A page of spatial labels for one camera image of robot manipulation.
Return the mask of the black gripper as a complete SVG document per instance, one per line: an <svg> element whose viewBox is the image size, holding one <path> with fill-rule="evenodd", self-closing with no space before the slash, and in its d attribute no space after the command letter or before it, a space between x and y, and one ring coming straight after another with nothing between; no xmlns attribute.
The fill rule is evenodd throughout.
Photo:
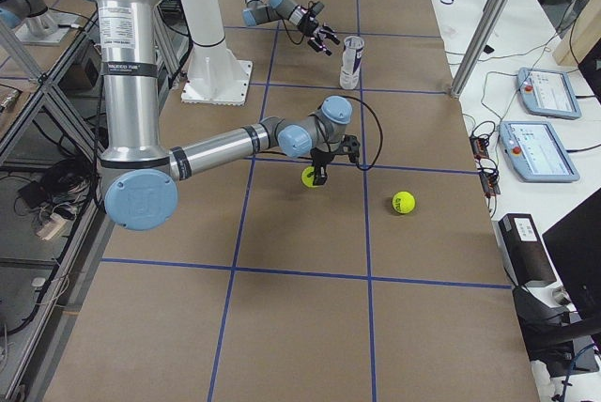
<svg viewBox="0 0 601 402"><path fill-rule="evenodd" d="M313 11L306 11L300 17L298 30L307 37L307 44L317 53L332 55L332 51L326 46L324 40L328 39L334 44L339 44L340 39L336 32L325 23L320 25L317 15Z"/></svg>
<svg viewBox="0 0 601 402"><path fill-rule="evenodd" d="M334 154L329 151L323 151L317 147L311 150L312 166L314 167L313 184L323 186L327 179L327 165L334 159Z"/></svg>

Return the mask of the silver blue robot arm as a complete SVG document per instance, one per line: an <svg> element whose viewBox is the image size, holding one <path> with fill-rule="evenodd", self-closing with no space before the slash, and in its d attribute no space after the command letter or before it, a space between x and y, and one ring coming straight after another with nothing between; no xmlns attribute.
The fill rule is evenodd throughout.
<svg viewBox="0 0 601 402"><path fill-rule="evenodd" d="M175 211L179 181L273 147L292 158L309 155L316 185L326 182L334 157L358 160L357 139L346 132L352 107L341 96L326 98L303 120L272 116L185 147L163 147L154 39L161 0L93 1L109 137L100 157L101 193L116 224L155 228ZM253 65L228 49L218 0L181 0L181 5L192 45L183 99L243 104Z"/></svg>
<svg viewBox="0 0 601 402"><path fill-rule="evenodd" d="M318 14L325 7L320 1L310 1L305 7L295 0L244 0L243 21L247 26L282 21L290 41L295 45L306 42L315 52L331 55L324 43L331 40L341 43L335 31L326 23L320 23Z"/></svg>

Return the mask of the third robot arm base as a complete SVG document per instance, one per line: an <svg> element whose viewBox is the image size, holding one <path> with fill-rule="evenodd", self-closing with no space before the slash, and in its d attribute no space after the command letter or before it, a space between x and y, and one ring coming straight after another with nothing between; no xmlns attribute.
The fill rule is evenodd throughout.
<svg viewBox="0 0 601 402"><path fill-rule="evenodd" d="M44 0L1 0L1 20L29 45L55 46L70 29L60 26Z"/></svg>

